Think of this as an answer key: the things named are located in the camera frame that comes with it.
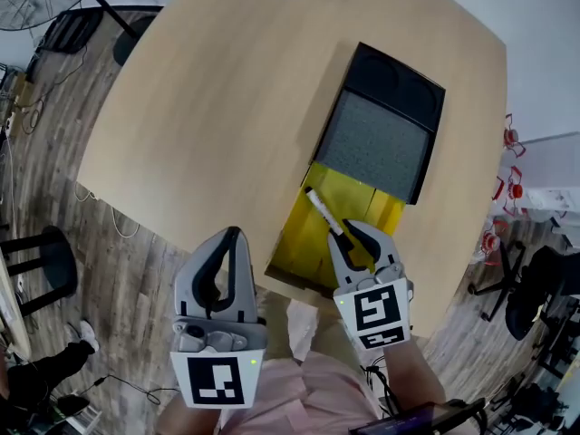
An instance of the white marker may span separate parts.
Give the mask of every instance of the white marker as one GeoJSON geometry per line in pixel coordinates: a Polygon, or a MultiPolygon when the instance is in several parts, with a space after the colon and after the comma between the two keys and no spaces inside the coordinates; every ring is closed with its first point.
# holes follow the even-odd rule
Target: white marker
{"type": "Polygon", "coordinates": [[[316,190],[314,190],[312,187],[306,187],[304,189],[304,192],[306,193],[306,196],[310,199],[310,201],[312,201],[314,207],[318,209],[318,212],[326,220],[326,222],[330,226],[330,229],[337,236],[341,236],[344,233],[343,229],[340,227],[336,219],[334,219],[334,216],[331,214],[330,210],[326,207],[326,205],[323,203],[320,197],[318,197],[316,190]]]}
{"type": "Polygon", "coordinates": [[[320,197],[318,197],[316,191],[312,187],[306,187],[304,192],[310,201],[312,201],[314,207],[318,209],[318,212],[330,226],[330,230],[334,233],[338,246],[344,250],[344,252],[351,251],[354,248],[353,242],[351,242],[351,239],[344,233],[343,229],[340,227],[336,219],[334,219],[334,216],[331,214],[329,209],[326,207],[320,197]]]}

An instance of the yellow tray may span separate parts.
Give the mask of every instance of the yellow tray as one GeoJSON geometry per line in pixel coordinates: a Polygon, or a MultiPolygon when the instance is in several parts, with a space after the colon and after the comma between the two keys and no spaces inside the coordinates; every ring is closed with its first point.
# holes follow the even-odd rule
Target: yellow tray
{"type": "MultiPolygon", "coordinates": [[[[312,164],[268,268],[302,283],[334,290],[337,282],[326,241],[329,227],[305,195],[306,187],[316,190],[342,226],[343,219],[362,220],[389,235],[394,233],[405,203],[321,164],[312,164]]],[[[368,253],[358,240],[350,239],[354,244],[353,262],[373,269],[368,253]]]]}

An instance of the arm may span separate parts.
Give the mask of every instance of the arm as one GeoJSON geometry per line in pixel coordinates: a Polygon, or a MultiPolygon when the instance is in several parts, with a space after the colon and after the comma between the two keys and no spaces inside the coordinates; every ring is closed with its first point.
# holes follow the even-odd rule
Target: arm
{"type": "Polygon", "coordinates": [[[160,414],[155,433],[158,435],[212,435],[218,425],[220,412],[188,408],[179,393],[160,414]]]}
{"type": "Polygon", "coordinates": [[[0,396],[5,400],[10,396],[10,389],[8,388],[8,371],[6,369],[6,361],[2,352],[0,352],[0,396]]]}
{"type": "Polygon", "coordinates": [[[384,349],[389,386],[406,411],[426,402],[445,402],[445,391],[411,338],[384,349]]]}

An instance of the phone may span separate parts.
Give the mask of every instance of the phone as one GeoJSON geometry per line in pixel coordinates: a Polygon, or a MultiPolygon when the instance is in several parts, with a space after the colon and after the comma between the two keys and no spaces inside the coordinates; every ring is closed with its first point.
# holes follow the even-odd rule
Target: phone
{"type": "Polygon", "coordinates": [[[351,435],[423,435],[445,433],[470,419],[485,407],[482,398],[463,407],[429,402],[389,419],[371,422],[351,435]]]}

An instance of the pink shirt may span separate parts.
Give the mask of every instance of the pink shirt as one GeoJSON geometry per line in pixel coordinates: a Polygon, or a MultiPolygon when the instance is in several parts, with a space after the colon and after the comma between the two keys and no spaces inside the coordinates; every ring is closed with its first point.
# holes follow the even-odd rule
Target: pink shirt
{"type": "MultiPolygon", "coordinates": [[[[382,411],[362,377],[334,358],[309,352],[302,365],[265,362],[254,406],[224,416],[222,435],[344,435],[376,421],[382,411]]],[[[477,433],[464,426],[452,433],[477,433]]]]}

